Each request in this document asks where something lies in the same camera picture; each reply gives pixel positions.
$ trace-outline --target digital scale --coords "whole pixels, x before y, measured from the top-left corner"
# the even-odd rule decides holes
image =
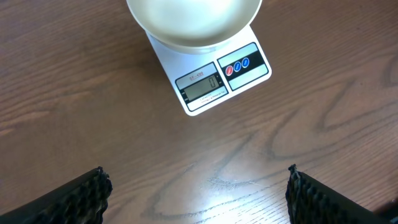
[[[221,49],[201,55],[169,49],[148,34],[185,112],[196,116],[271,77],[272,70],[250,26]]]

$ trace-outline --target wooden table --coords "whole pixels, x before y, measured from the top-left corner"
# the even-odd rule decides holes
[[[289,165],[398,196],[398,2],[269,0],[271,79],[187,116],[124,0],[0,1],[0,213],[103,166],[105,223],[288,223]]]

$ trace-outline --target brown wooden surface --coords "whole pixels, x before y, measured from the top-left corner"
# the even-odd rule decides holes
[[[105,223],[287,223],[293,163],[398,196],[398,1],[264,1],[268,82],[184,112],[124,0],[0,1],[0,213],[103,166]]]

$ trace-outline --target button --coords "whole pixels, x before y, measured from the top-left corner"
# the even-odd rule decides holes
[[[240,71],[241,69],[242,69],[242,64],[241,64],[241,62],[235,62],[234,71],[235,71],[235,72],[238,72],[238,71]]]
[[[242,60],[242,67],[243,68],[247,68],[249,66],[249,64],[250,64],[250,60],[248,58],[244,58]]]
[[[232,75],[232,73],[234,73],[234,68],[232,67],[232,65],[226,67],[225,75],[230,76]]]

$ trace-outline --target blue label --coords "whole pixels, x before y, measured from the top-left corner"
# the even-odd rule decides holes
[[[241,68],[242,68],[241,62],[236,62],[235,65],[234,65],[234,70],[235,70],[235,72],[240,71]]]
[[[242,67],[247,68],[250,64],[250,60],[248,58],[244,58],[242,61]]]

